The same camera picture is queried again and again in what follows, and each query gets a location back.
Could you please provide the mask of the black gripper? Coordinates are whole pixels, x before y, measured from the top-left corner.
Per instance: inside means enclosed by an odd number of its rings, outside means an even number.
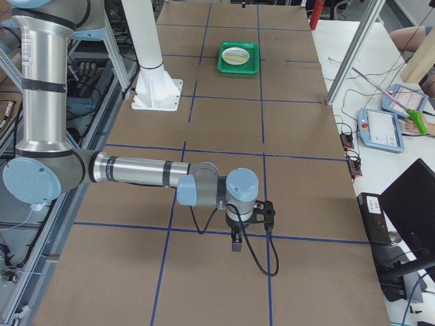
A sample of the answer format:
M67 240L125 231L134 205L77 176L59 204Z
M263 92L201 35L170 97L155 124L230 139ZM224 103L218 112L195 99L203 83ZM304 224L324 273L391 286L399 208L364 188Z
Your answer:
M231 251L232 252L241 252L242 250L242 228L239 220L233 220L228 215L226 216L226 223L228 227L231 229L231 236L232 236L232 246Z

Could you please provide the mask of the person hand holding grabber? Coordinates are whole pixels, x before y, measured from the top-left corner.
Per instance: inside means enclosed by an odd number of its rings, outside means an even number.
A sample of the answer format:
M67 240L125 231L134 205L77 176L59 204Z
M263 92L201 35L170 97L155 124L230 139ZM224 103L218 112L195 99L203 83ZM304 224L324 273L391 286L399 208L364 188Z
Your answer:
M428 122L427 120L423 120L424 126L428 131L428 134L430 136L435 136L435 125L431 122ZM419 133L418 128L416 127L415 123L406 118L405 119L405 128L409 131L409 132L414 132L414 133Z

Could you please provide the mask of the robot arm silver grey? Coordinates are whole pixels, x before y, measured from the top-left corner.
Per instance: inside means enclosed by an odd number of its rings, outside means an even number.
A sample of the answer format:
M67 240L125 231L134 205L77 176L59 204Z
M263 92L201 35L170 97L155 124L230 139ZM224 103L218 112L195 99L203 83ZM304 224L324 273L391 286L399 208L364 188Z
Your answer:
M232 250L247 243L257 213L258 178L246 168L221 176L215 165L110 156L66 141L67 44L76 32L105 36L102 1L13 1L21 31L24 136L4 168L7 190L28 204L105 181L174 188L178 203L225 210Z

